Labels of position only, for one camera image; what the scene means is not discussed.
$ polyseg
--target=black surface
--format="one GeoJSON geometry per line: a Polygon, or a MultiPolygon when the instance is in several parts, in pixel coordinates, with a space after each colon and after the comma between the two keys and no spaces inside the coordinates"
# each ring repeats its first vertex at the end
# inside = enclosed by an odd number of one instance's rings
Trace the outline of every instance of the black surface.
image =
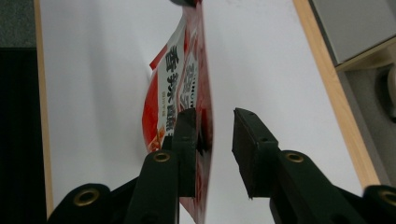
{"type": "Polygon", "coordinates": [[[45,223],[35,49],[0,49],[1,223],[45,223]]]}
{"type": "Polygon", "coordinates": [[[172,151],[179,160],[179,197],[195,197],[196,153],[198,133],[196,111],[190,108],[177,115],[175,132],[172,139],[172,151]]]}
{"type": "Polygon", "coordinates": [[[124,223],[178,223],[177,180],[178,164],[175,152],[159,150],[148,154],[124,223]]]}

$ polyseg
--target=plastic bag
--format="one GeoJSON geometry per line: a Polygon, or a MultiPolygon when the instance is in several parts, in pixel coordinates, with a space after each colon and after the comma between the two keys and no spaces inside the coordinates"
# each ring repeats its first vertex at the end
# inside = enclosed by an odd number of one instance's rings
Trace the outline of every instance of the plastic bag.
{"type": "Polygon", "coordinates": [[[196,152],[195,198],[180,202],[196,223],[204,223],[213,128],[201,3],[183,7],[177,29],[150,66],[153,75],[142,118],[148,152],[161,149],[164,137],[173,135],[178,112],[195,108],[196,131],[204,144],[196,152]]]}

